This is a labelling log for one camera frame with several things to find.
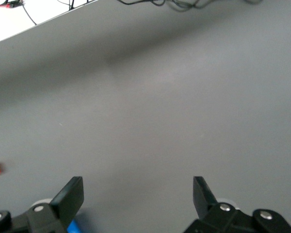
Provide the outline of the blue plastic storage bin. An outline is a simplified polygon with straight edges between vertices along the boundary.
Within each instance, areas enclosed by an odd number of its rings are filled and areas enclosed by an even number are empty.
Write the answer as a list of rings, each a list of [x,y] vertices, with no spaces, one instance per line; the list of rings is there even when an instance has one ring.
[[[77,221],[73,219],[67,228],[67,233],[83,233]]]

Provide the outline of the dark grey table mat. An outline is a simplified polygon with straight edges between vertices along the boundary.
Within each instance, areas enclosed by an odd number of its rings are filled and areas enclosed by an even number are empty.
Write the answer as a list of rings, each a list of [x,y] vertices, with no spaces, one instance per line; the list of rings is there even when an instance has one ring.
[[[182,233],[193,178],[291,224],[291,0],[98,0],[0,42],[0,210],[84,183],[86,233]]]

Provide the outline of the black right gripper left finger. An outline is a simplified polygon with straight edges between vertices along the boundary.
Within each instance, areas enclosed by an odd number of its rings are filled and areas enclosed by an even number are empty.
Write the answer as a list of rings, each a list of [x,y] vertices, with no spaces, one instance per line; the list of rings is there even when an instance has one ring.
[[[0,233],[68,233],[84,202],[82,177],[72,177],[50,203],[39,203],[12,217],[0,210]]]

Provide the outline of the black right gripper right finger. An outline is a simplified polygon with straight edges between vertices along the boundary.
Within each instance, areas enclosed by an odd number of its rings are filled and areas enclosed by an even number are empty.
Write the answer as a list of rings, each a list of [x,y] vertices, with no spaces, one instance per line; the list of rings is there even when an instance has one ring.
[[[256,209],[247,215],[218,202],[203,177],[193,178],[193,202],[198,219],[184,233],[291,233],[291,225],[273,210]]]

